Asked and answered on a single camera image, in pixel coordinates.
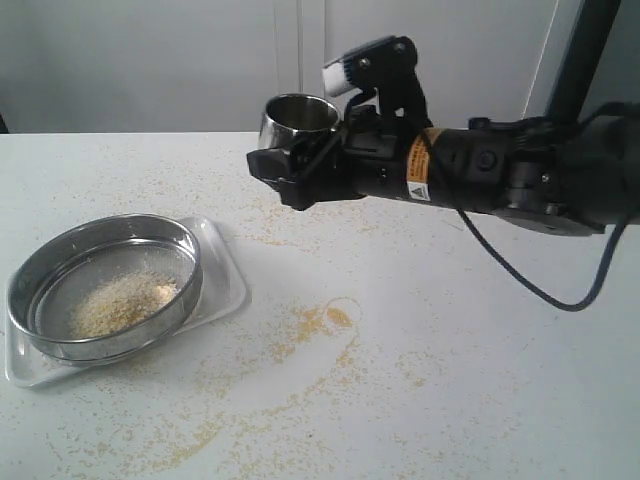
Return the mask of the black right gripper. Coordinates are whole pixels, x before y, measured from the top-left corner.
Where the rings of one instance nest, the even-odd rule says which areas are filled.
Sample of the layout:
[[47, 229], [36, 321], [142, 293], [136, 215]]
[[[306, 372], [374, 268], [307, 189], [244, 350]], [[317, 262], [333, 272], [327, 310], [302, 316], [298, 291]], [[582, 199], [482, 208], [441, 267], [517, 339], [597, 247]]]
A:
[[344, 126], [347, 133], [300, 134], [289, 155], [249, 152], [250, 175], [294, 210], [370, 196], [491, 213], [506, 201], [515, 147], [504, 135], [433, 127], [419, 135], [406, 118], [385, 120], [372, 105], [347, 112]]

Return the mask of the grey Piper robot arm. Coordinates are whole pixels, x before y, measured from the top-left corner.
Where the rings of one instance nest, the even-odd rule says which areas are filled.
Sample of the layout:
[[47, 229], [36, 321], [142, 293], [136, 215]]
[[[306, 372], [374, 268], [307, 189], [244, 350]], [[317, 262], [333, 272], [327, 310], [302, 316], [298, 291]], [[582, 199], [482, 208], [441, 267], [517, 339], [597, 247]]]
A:
[[578, 123], [475, 118], [467, 129], [385, 121], [361, 106], [337, 132], [250, 152], [247, 163], [298, 211], [379, 197], [560, 236], [639, 216], [639, 113], [626, 104]]

